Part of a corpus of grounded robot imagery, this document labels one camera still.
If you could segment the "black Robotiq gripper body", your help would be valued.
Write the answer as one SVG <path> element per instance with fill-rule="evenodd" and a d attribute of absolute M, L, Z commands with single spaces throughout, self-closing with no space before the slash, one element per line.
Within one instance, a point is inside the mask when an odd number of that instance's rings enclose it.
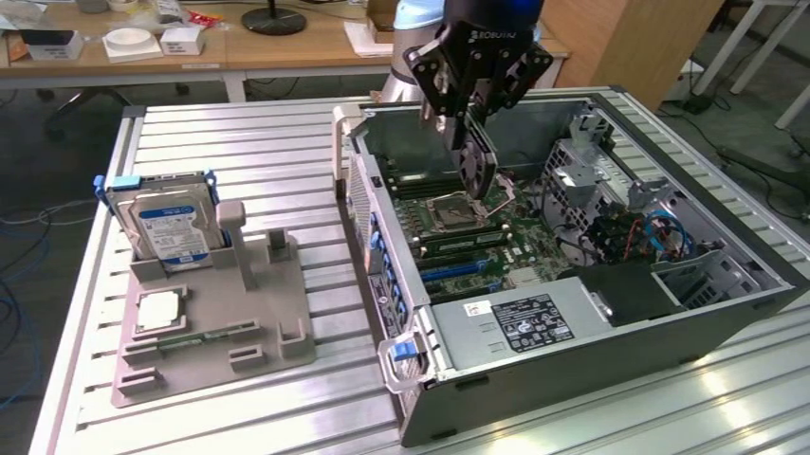
<path fill-rule="evenodd" d="M 446 1 L 439 47 L 447 57 L 467 57 L 476 46 L 504 44 L 526 50 L 540 39 L 539 0 Z"/>

